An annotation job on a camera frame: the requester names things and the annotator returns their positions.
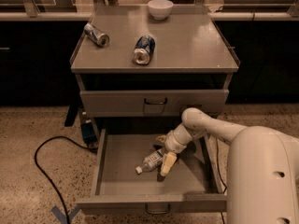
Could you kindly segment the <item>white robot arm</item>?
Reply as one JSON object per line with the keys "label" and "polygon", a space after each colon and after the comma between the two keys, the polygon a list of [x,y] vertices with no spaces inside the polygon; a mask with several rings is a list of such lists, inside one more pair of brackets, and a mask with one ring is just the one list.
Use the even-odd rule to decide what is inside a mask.
{"label": "white robot arm", "polygon": [[197,108],[181,115],[176,129],[158,137],[165,152],[161,175],[195,138],[211,134],[229,146],[228,224],[299,224],[299,139],[264,126],[213,119]]}

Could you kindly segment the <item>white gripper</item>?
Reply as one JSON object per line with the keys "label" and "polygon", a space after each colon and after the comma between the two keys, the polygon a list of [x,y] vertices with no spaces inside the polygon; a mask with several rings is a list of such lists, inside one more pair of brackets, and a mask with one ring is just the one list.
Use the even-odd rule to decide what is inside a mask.
{"label": "white gripper", "polygon": [[177,154],[181,153],[192,141],[189,130],[180,123],[175,130],[171,130],[166,136],[159,135],[156,140],[164,144],[168,151],[164,153],[160,175],[167,176],[177,160]]}

